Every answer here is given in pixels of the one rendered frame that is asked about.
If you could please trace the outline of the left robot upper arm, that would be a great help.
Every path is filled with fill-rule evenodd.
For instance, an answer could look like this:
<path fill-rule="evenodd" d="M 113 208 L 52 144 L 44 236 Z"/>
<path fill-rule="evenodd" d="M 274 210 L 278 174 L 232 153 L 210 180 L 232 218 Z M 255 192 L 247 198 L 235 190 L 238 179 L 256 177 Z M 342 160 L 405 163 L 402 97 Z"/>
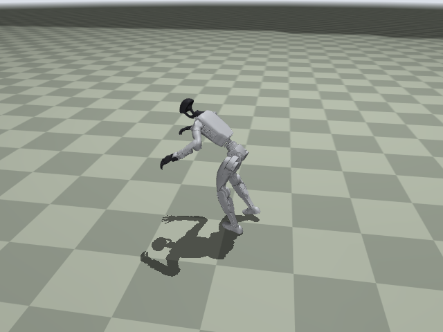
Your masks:
<path fill-rule="evenodd" d="M 199 151 L 202 148 L 201 145 L 201 129 L 203 128 L 202 123 L 199 120 L 196 120 L 195 123 L 191 126 L 192 137 L 197 141 L 197 144 L 193 147 L 195 151 Z"/>

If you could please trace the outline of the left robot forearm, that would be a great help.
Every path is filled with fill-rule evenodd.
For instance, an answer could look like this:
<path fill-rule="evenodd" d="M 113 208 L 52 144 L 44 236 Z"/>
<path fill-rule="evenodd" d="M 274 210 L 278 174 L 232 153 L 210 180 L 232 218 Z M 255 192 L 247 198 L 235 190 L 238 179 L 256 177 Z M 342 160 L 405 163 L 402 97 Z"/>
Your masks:
<path fill-rule="evenodd" d="M 178 151 L 178 152 L 174 152 L 172 155 L 172 158 L 177 157 L 178 160 L 182 159 L 184 157 L 186 157 L 188 154 L 192 154 L 193 153 L 193 147 L 197 144 L 196 140 L 193 140 L 189 145 L 187 145 L 185 148 L 183 148 L 182 150 Z M 178 161 L 176 160 L 176 161 Z"/>

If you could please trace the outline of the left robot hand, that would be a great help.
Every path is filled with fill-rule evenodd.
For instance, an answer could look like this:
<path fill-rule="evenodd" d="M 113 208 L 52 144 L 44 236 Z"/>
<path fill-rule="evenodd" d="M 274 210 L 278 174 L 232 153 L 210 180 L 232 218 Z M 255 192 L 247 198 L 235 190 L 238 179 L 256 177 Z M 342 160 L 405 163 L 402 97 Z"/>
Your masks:
<path fill-rule="evenodd" d="M 170 154 L 170 155 L 168 155 L 168 156 L 166 156 L 165 158 L 162 159 L 161 164 L 160 164 L 161 169 L 163 169 L 162 166 L 164 166 L 164 164 L 167 164 L 170 161 L 174 162 L 174 161 L 178 160 L 177 157 L 172 158 L 172 155 L 173 154 Z"/>

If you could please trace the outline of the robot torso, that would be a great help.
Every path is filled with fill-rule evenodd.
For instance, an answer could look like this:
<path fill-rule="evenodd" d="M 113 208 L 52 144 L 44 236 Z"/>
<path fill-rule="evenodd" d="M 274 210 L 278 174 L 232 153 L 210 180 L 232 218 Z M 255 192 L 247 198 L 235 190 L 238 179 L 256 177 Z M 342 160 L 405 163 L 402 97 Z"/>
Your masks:
<path fill-rule="evenodd" d="M 196 119 L 194 118 L 194 120 L 199 120 L 202 123 L 202 135 L 207 137 L 216 145 L 219 145 L 220 147 L 224 145 L 224 147 L 227 148 L 228 157 L 233 157 L 235 154 L 239 157 L 238 163 L 241 163 L 245 159 L 246 151 L 244 150 L 244 147 L 230 139 L 230 137 L 233 135 L 233 131 L 214 112 L 207 110 L 196 117 Z"/>

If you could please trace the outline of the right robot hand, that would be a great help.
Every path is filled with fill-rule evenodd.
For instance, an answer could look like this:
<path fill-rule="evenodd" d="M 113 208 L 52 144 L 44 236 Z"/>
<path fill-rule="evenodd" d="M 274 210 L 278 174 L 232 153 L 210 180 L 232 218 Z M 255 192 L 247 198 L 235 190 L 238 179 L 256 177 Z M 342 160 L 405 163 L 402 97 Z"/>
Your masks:
<path fill-rule="evenodd" d="M 187 126 L 187 127 L 185 127 L 185 128 L 182 128 L 182 129 L 180 130 L 180 132 L 179 132 L 179 135 L 181 135 L 182 132 L 185 131 L 185 130 L 190 130 L 190 128 L 191 128 L 191 126 Z"/>

